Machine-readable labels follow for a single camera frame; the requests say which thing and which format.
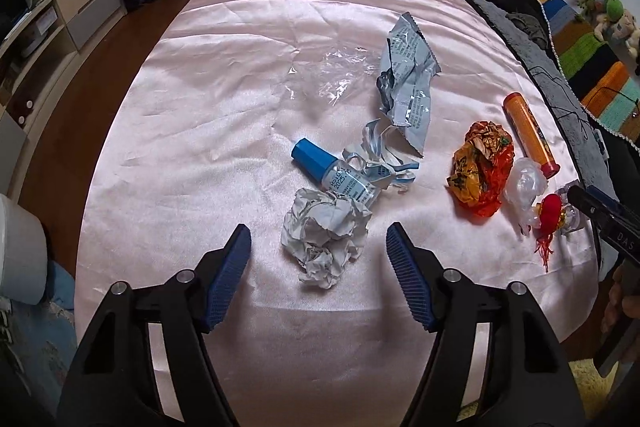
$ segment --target wooden floor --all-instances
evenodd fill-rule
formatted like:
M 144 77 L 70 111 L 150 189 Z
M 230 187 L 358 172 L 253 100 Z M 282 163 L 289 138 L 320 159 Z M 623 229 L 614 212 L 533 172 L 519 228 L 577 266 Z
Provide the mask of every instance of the wooden floor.
M 128 14 L 82 65 L 33 155 L 20 205 L 47 230 L 50 255 L 76 273 L 78 239 L 89 185 L 107 133 L 140 66 L 189 0 L 156 0 Z M 572 360 L 593 356 L 610 283 L 590 319 L 563 345 Z

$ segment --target candy tube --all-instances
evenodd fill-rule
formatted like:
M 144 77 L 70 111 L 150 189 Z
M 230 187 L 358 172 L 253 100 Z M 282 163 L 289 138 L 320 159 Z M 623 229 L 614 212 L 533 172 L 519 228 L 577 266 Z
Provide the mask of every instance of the candy tube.
M 542 134 L 538 122 L 533 117 L 533 113 L 522 95 L 519 92 L 512 92 L 504 99 L 503 105 L 526 155 L 540 164 L 546 179 L 558 174 L 560 166 L 554 160 L 545 135 Z

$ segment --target metal screw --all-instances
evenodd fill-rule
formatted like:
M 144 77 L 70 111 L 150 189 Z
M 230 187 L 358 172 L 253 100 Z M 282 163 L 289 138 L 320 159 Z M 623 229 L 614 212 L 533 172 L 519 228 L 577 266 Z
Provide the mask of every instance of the metal screw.
M 113 283 L 113 285 L 111 285 L 111 293 L 113 293 L 114 295 L 122 295 L 126 291 L 127 291 L 126 282 L 118 281 L 116 283 Z
M 448 269 L 444 270 L 444 278 L 449 282 L 459 282 L 462 279 L 462 275 L 458 270 Z
M 511 291 L 516 295 L 524 295 L 527 293 L 527 287 L 521 282 L 514 282 L 511 284 Z
M 175 276 L 178 282 L 183 283 L 193 281 L 194 277 L 196 277 L 196 274 L 194 274 L 193 270 L 182 270 L 181 272 L 178 272 L 178 275 Z

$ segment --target striped knitted blanket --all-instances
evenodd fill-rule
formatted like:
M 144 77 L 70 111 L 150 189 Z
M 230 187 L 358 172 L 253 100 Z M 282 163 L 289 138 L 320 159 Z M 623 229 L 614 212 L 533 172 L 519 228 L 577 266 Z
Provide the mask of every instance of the striped knitted blanket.
M 556 62 L 575 96 L 601 126 L 640 147 L 640 86 L 606 42 L 564 0 L 538 0 Z

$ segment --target white braided rope trim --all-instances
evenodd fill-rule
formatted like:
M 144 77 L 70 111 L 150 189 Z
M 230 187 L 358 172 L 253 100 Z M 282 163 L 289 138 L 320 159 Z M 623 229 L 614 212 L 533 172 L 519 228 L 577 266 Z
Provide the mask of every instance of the white braided rope trim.
M 548 36 L 549 36 L 549 42 L 551 42 L 551 49 L 554 52 L 554 57 L 556 58 L 556 64 L 558 65 L 558 70 L 560 71 L 560 74 L 562 75 L 562 79 L 564 80 L 564 83 L 567 85 L 567 87 L 569 89 L 571 89 L 571 86 L 569 86 L 569 81 L 566 79 L 566 76 L 564 74 L 564 71 L 562 70 L 562 64 L 560 64 L 560 57 L 558 57 L 558 53 L 556 52 L 556 46 L 554 45 L 554 40 L 553 40 L 553 36 L 551 35 L 551 24 L 549 23 L 549 19 L 546 18 L 546 12 L 545 12 L 545 7 L 543 6 L 543 4 L 540 2 L 540 0 L 536 0 L 538 4 L 540 4 L 540 9 L 542 10 L 542 16 L 545 18 L 546 21 L 546 27 L 548 28 Z M 640 154 L 640 148 L 638 148 L 638 146 L 633 143 L 631 141 L 631 139 L 628 136 L 625 136 L 624 134 L 618 132 L 618 131 L 613 131 L 611 130 L 609 127 L 607 127 L 606 125 L 604 125 L 601 121 L 600 118 L 596 118 L 593 113 L 580 101 L 578 100 L 578 103 L 580 104 L 580 106 L 582 106 L 582 108 L 584 109 L 584 111 L 591 117 L 593 118 L 593 120 L 597 121 L 607 132 L 611 133 L 613 136 L 617 136 L 618 138 L 622 138 L 623 140 L 626 140 L 627 142 L 629 142 L 631 144 L 631 147 L 633 147 L 636 152 L 638 152 L 638 154 Z

